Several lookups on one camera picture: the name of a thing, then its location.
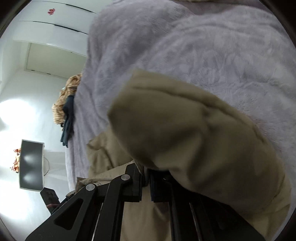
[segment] dark blue cloth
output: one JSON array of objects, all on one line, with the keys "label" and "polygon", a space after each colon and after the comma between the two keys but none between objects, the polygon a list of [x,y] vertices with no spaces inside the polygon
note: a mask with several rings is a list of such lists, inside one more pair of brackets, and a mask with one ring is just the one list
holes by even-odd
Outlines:
[{"label": "dark blue cloth", "polygon": [[68,147],[68,140],[73,134],[73,121],[74,121],[74,95],[69,95],[66,103],[63,106],[63,111],[65,113],[65,123],[63,128],[63,133],[61,137],[61,142],[63,146]]}]

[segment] tan cloth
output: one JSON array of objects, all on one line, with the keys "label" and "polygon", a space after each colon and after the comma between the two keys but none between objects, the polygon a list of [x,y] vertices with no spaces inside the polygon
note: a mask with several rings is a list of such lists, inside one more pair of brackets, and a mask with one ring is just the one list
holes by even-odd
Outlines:
[{"label": "tan cloth", "polygon": [[55,104],[52,106],[52,114],[54,116],[54,122],[56,124],[62,124],[64,123],[64,111],[63,111],[63,106],[66,103],[67,97],[69,95],[74,95],[77,86],[80,83],[80,79],[82,77],[82,74],[77,74],[72,77],[70,77],[67,82],[65,88],[63,88],[60,92],[59,98],[56,101]]},{"label": "tan cloth", "polygon": [[90,178],[133,160],[120,147],[110,128],[107,128],[105,132],[92,139],[86,145],[86,154],[88,160],[90,160]]},{"label": "tan cloth", "polygon": [[285,219],[290,183],[281,161],[246,115],[211,93],[136,70],[108,117],[134,160],[230,205],[267,240]]}]

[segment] black metal bracket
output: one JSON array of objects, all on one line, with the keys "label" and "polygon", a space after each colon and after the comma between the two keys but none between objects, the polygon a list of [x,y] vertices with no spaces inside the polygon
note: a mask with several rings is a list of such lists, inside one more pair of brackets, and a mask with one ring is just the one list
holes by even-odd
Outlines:
[{"label": "black metal bracket", "polygon": [[[229,206],[184,189],[169,172],[147,173],[152,201],[168,203],[172,241],[264,241]],[[130,164],[109,184],[86,185],[26,241],[119,241],[124,203],[141,201],[143,182]]]}]

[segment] red flower decoration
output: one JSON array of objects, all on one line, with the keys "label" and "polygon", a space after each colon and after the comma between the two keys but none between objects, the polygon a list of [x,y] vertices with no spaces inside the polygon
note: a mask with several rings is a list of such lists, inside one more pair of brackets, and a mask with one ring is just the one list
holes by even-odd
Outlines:
[{"label": "red flower decoration", "polygon": [[55,11],[54,8],[53,8],[53,9],[49,9],[47,13],[48,13],[49,15],[53,15],[53,14],[54,14],[54,11]]}]

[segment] metal rivet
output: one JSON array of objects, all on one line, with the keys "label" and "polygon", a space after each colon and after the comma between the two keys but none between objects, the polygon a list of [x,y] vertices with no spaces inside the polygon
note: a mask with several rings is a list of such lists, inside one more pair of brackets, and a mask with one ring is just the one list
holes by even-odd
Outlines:
[{"label": "metal rivet", "polygon": [[128,179],[130,179],[131,177],[128,174],[124,174],[121,176],[121,179],[124,181],[127,181]]},{"label": "metal rivet", "polygon": [[95,189],[95,185],[94,184],[88,184],[88,185],[86,185],[86,190],[87,191],[92,191],[92,190],[94,190]]}]

